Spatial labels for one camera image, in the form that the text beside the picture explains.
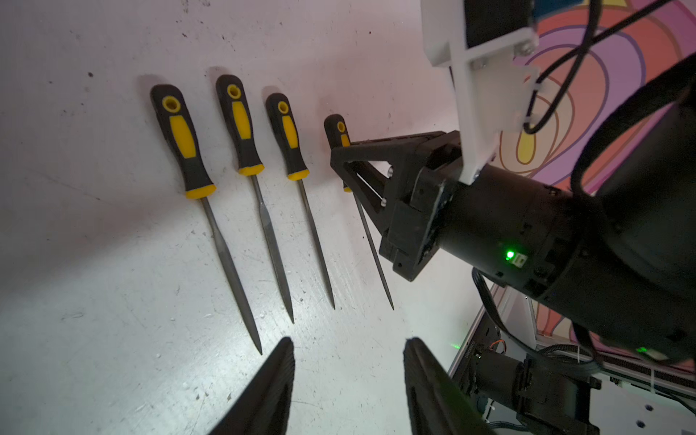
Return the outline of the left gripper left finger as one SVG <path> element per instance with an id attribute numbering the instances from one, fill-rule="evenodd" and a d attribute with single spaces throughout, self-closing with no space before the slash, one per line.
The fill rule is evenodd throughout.
<path id="1" fill-rule="evenodd" d="M 283 337 L 210 434 L 286 434 L 295 380 L 295 346 Z"/>

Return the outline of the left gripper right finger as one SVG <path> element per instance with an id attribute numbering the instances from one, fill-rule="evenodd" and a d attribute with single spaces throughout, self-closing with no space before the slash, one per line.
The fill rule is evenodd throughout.
<path id="1" fill-rule="evenodd" d="M 421 339 L 406 341 L 403 361 L 413 434 L 492 433 Z"/>

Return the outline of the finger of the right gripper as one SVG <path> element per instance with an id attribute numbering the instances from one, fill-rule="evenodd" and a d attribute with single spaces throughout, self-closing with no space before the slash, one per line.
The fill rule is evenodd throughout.
<path id="1" fill-rule="evenodd" d="M 347 169 L 347 184 L 378 231 L 384 234 L 391 228 L 397 204 L 405 199 L 405 166 L 391 166 L 391 176 L 379 172 L 371 162 L 350 162 Z"/>
<path id="2" fill-rule="evenodd" d="M 385 162 L 395 166 L 395 171 L 420 168 L 425 165 L 429 152 L 419 150 L 426 142 L 442 136 L 443 132 L 425 132 L 391 138 L 352 142 L 331 151 L 330 165 L 341 178 L 350 165 L 357 163 Z"/>

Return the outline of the yellow black file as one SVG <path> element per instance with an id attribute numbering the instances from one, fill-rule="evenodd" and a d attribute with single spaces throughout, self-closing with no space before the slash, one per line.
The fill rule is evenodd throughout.
<path id="1" fill-rule="evenodd" d="M 150 89 L 150 99 L 163 137 L 179 164 L 185 195 L 188 199 L 197 200 L 202 204 L 217 255 L 239 313 L 255 348 L 262 353 L 261 338 L 239 273 L 208 201 L 208 197 L 215 193 L 217 188 L 210 179 L 201 157 L 199 140 L 183 94 L 172 84 L 156 84 Z"/>
<path id="2" fill-rule="evenodd" d="M 332 114 L 326 117 L 324 120 L 324 131 L 326 132 L 327 140 L 329 143 L 330 148 L 333 150 L 335 148 L 347 148 L 351 145 L 351 140 L 350 136 L 347 132 L 347 128 L 345 126 L 344 122 L 344 117 L 340 114 Z M 368 242 L 368 245 L 371 250 L 371 254 L 373 256 L 373 261 L 375 262 L 375 266 L 377 269 L 377 272 L 380 277 L 380 281 L 382 282 L 382 287 L 384 288 L 384 293 L 386 294 L 386 297 L 388 299 L 388 302 L 391 306 L 391 309 L 394 310 L 394 304 L 393 304 L 393 297 L 391 294 L 391 290 L 389 288 L 389 285 L 387 283 L 386 277 L 384 275 L 384 270 L 382 269 L 382 265 L 378 256 L 378 252 L 376 249 L 376 246 L 373 242 L 373 237 L 371 234 L 371 231 L 369 229 L 369 225 L 367 223 L 366 216 L 364 214 L 364 209 L 360 204 L 360 201 L 358 198 L 355 196 L 355 194 L 351 191 L 351 189 L 344 184 L 344 191 L 351 193 L 353 195 L 353 199 L 355 200 L 355 205 L 358 210 L 358 214 L 360 217 L 360 220 L 362 222 L 362 227 L 364 228 L 364 233 L 366 235 L 366 240 Z"/>
<path id="3" fill-rule="evenodd" d="M 258 152 L 253 135 L 253 123 L 250 115 L 247 93 L 242 81 L 233 74 L 222 74 L 216 81 L 216 93 L 223 119 L 237 152 L 239 174 L 251 180 L 256 198 L 261 227 L 268 246 L 279 292 L 291 323 L 295 322 L 291 292 L 287 282 L 286 270 L 277 243 L 266 201 L 258 181 L 258 175 L 265 169 Z"/>
<path id="4" fill-rule="evenodd" d="M 297 184 L 301 199 L 304 204 L 304 211 L 308 219 L 309 228 L 312 233 L 315 253 L 318 255 L 320 270 L 326 286 L 326 295 L 331 308 L 335 309 L 335 295 L 329 277 L 326 259 L 322 250 L 320 237 L 315 224 L 309 199 L 307 197 L 304 180 L 309 176 L 310 171 L 306 167 L 300 150 L 299 134 L 295 117 L 292 112 L 288 97 L 281 92 L 274 92 L 266 98 L 266 113 L 273 130 L 275 140 L 281 150 L 286 164 L 286 177 Z"/>

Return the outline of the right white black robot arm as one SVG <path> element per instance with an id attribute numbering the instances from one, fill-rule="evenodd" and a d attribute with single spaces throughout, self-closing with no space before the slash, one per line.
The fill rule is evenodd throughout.
<path id="1" fill-rule="evenodd" d="M 602 339 L 660 363 L 695 355 L 695 60 L 601 124 L 568 190 L 487 165 L 471 184 L 456 132 L 352 144 L 324 121 L 331 166 L 413 280 L 444 250 Z"/>

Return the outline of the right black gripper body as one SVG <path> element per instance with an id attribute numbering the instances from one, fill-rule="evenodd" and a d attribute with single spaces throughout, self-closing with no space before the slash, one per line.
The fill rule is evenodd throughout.
<path id="1" fill-rule="evenodd" d="M 435 220 L 448 194 L 445 168 L 461 157 L 458 132 L 430 132 L 386 141 L 393 175 L 386 182 L 386 230 L 380 254 L 413 281 L 437 252 Z"/>

